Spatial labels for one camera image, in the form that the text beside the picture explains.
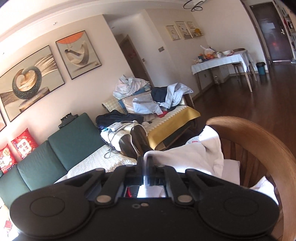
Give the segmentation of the red rabbit cushion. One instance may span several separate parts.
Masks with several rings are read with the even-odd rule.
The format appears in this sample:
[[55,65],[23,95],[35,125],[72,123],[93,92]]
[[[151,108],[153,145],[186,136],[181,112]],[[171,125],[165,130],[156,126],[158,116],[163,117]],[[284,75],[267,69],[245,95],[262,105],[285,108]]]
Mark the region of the red rabbit cushion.
[[11,153],[10,148],[6,145],[0,151],[0,167],[1,171],[5,174],[7,173],[13,166],[17,164],[17,161],[14,155]]

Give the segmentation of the wooden chair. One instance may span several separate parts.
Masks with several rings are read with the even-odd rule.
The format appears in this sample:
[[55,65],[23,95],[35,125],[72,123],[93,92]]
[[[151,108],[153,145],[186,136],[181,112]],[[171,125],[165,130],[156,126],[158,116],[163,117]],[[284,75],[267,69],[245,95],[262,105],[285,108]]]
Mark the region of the wooden chair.
[[210,118],[206,124],[230,141],[229,155],[241,152],[240,184],[251,187],[266,177],[279,197],[280,217],[273,230],[276,240],[295,240],[295,157],[276,136],[261,126],[234,116]]

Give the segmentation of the dark wooden door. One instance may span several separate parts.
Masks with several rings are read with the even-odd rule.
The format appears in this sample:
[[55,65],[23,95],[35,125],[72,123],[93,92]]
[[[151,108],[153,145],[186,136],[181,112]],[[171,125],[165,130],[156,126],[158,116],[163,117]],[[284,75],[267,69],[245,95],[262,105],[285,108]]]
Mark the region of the dark wooden door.
[[273,1],[255,1],[250,8],[259,24],[271,62],[289,62],[293,53],[283,22]]

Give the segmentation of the white printed sweatshirt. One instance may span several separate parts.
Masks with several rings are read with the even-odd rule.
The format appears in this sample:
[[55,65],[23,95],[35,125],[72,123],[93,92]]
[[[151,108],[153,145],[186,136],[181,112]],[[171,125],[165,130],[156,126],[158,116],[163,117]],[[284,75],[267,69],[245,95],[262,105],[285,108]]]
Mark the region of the white printed sweatshirt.
[[154,164],[174,167],[177,172],[184,173],[187,169],[196,169],[222,180],[240,185],[241,163],[225,159],[221,149],[218,133],[210,126],[184,145],[167,151],[148,151],[144,160],[151,157]]

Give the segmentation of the left abstract painting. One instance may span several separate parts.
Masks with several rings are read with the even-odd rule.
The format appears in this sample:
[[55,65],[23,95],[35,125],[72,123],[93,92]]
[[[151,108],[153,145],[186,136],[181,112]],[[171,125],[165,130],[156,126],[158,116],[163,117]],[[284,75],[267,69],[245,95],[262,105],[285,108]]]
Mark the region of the left abstract painting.
[[4,121],[3,115],[0,113],[0,131],[6,127],[6,122]]

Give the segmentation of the dining table white cloth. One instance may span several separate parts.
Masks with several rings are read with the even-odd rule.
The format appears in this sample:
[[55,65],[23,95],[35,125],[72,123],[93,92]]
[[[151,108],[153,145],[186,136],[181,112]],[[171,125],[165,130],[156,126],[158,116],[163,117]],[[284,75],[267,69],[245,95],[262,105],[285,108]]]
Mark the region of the dining table white cloth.
[[255,81],[257,81],[255,70],[254,70],[254,61],[251,57],[251,55],[248,53],[247,50],[238,51],[233,53],[230,56],[224,56],[221,58],[214,58],[202,63],[194,64],[191,66],[191,71],[193,75],[198,74],[199,72],[202,72],[207,69],[211,69],[214,67],[222,66],[222,65],[228,65],[228,64],[235,64],[240,63],[243,69],[243,73],[245,75],[248,87],[250,92],[253,92],[250,78],[248,76],[248,72],[251,71],[251,73],[254,76]]

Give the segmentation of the black object on sofa back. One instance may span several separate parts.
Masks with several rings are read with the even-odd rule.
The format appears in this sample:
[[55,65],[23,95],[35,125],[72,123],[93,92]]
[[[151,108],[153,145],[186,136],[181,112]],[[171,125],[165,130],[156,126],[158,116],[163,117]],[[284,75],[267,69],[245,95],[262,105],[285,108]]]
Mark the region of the black object on sofa back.
[[61,123],[58,125],[58,128],[62,128],[72,122],[74,119],[76,119],[79,115],[75,114],[73,115],[72,113],[66,114],[64,117],[61,118]]

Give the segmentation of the right abstract painting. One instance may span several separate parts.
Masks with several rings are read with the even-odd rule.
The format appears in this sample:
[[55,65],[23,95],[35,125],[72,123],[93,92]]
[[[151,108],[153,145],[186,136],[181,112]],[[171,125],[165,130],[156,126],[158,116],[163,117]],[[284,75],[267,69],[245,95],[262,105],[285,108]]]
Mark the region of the right abstract painting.
[[56,46],[72,80],[102,65],[86,31],[57,40]]

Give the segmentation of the red text cushion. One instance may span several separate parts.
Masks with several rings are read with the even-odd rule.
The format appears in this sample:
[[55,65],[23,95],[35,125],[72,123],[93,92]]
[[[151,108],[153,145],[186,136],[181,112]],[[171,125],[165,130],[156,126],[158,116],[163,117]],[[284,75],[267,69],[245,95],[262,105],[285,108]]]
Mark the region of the red text cushion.
[[22,159],[28,156],[39,146],[35,139],[31,136],[28,128],[25,129],[18,137],[13,139],[11,143]]

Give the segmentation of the green sofa with lace cover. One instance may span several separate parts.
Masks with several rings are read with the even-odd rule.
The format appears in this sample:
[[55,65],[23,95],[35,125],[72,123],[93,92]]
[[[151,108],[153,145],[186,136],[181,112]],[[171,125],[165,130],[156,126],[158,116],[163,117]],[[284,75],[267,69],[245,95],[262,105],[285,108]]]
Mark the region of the green sofa with lace cover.
[[1,175],[1,199],[10,207],[19,196],[95,168],[112,172],[136,160],[121,154],[107,158],[108,146],[98,128],[83,113],[53,133],[34,151]]

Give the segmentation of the abstract painting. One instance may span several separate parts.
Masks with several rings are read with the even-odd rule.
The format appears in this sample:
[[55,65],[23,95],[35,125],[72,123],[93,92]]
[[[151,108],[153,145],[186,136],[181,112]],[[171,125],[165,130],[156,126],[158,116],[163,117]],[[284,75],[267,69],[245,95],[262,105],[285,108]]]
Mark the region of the abstract painting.
[[86,31],[57,40],[56,46],[72,80],[102,65]]
[[4,121],[3,115],[0,113],[0,131],[6,127],[6,122]]

